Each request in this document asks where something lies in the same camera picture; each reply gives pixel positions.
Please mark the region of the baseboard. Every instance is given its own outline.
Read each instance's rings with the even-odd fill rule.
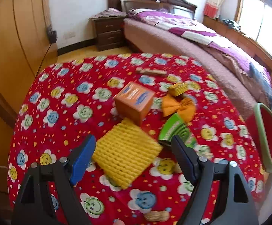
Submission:
[[[81,41],[81,42],[78,42],[78,43],[75,43],[75,44],[72,44],[69,46],[59,48],[58,49],[58,56],[68,53],[68,52],[71,52],[71,51],[74,51],[74,50],[77,50],[77,49],[81,49],[83,47],[93,46],[93,45],[95,45],[95,38],[90,39],[90,40],[84,40],[84,41]]]

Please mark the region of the purple blanket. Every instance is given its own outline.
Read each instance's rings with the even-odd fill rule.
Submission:
[[[134,9],[129,12],[129,17],[167,30],[188,40],[208,45],[233,57],[244,72],[259,82],[267,95],[269,107],[272,109],[272,85],[266,68],[227,38],[205,27],[195,19],[171,13],[162,13],[151,9]]]

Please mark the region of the metal screw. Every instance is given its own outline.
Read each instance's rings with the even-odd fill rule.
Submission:
[[[200,160],[201,162],[206,162],[208,159],[207,159],[206,157],[199,157],[199,160]]]
[[[236,167],[237,163],[235,161],[230,161],[230,165],[233,166],[233,167]]]
[[[67,162],[67,157],[61,157],[61,158],[59,159],[59,162],[61,162],[61,163]]]
[[[32,168],[37,167],[37,162],[33,162],[33,163],[31,164],[31,167],[32,167]]]

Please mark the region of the nightstand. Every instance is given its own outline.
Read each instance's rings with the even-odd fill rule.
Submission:
[[[91,19],[99,51],[124,46],[123,19],[124,17]]]

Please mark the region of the electrical outlet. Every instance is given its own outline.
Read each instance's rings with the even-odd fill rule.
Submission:
[[[76,36],[76,33],[75,32],[67,32],[64,34],[64,38],[67,40],[69,38],[73,38]]]

